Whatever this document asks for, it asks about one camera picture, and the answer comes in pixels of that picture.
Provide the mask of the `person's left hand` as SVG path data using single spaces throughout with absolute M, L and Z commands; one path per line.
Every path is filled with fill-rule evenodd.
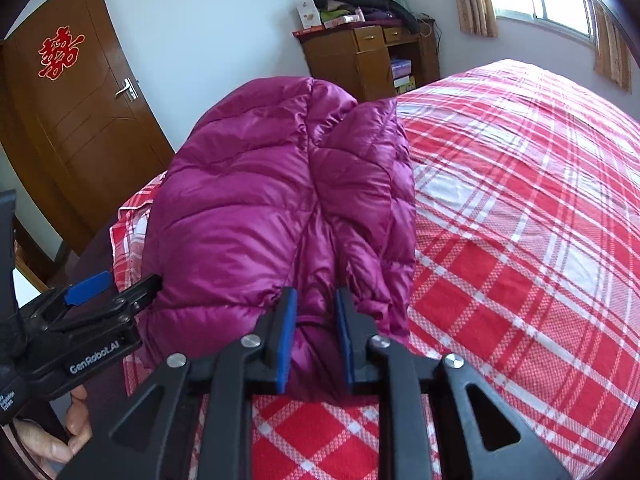
M 17 435 L 33 456 L 55 463 L 68 463 L 92 437 L 92 429 L 87 406 L 88 392 L 80 385 L 70 392 L 72 403 L 66 412 L 66 429 L 70 440 L 65 444 L 34 422 L 14 422 Z

